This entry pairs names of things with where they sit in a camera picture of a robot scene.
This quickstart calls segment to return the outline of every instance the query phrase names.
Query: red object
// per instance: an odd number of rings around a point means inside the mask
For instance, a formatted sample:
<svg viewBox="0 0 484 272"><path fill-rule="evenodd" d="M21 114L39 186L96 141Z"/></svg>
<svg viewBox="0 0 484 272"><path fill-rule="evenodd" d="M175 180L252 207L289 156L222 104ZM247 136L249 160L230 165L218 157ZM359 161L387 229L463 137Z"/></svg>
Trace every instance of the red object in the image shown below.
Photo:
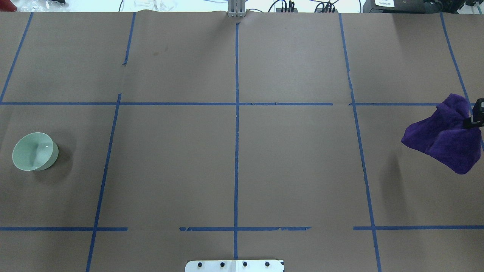
<svg viewBox="0 0 484 272"><path fill-rule="evenodd" d="M0 0L0 11L17 11L17 7L10 0Z"/></svg>

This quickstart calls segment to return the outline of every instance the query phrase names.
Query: light green bowl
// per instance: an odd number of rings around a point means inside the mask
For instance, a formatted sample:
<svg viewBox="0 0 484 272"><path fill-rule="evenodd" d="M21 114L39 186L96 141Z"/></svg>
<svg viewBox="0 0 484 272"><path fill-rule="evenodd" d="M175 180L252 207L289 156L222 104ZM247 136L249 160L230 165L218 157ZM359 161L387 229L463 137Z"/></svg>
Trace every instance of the light green bowl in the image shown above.
<svg viewBox="0 0 484 272"><path fill-rule="evenodd" d="M49 135L34 132L18 141L12 152L14 165L23 171L40 171L57 160L59 148Z"/></svg>

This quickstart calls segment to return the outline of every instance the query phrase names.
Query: white bracket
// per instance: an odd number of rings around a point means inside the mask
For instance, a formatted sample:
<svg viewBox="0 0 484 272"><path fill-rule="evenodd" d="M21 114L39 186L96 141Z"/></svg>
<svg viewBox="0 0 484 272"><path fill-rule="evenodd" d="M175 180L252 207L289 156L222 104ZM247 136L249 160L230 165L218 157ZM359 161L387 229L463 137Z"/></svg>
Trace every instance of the white bracket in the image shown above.
<svg viewBox="0 0 484 272"><path fill-rule="evenodd" d="M229 17L245 17L245 0L228 0Z"/></svg>
<svg viewBox="0 0 484 272"><path fill-rule="evenodd" d="M185 272L284 272L283 260L189 261Z"/></svg>

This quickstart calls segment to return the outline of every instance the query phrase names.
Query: purple towel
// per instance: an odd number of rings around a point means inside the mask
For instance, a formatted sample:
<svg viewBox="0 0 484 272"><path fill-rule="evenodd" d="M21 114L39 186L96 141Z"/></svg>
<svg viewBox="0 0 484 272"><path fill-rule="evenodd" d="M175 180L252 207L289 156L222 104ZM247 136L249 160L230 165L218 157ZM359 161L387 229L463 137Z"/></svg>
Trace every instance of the purple towel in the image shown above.
<svg viewBox="0 0 484 272"><path fill-rule="evenodd" d="M465 174L481 158L482 139L479 128L464 129L467 117L467 100L451 93L431 117L405 130L402 143L430 155L457 174Z"/></svg>

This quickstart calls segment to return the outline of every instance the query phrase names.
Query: towel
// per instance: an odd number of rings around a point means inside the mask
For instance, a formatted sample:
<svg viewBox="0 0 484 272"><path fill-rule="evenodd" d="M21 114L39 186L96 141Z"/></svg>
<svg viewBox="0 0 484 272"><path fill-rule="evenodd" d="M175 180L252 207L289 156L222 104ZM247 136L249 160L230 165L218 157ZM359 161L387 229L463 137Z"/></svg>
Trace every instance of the towel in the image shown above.
<svg viewBox="0 0 484 272"><path fill-rule="evenodd" d="M481 130L465 129L469 103L451 93L431 117L411 124L402 143L447 165L457 174L466 174L481 158Z"/></svg>

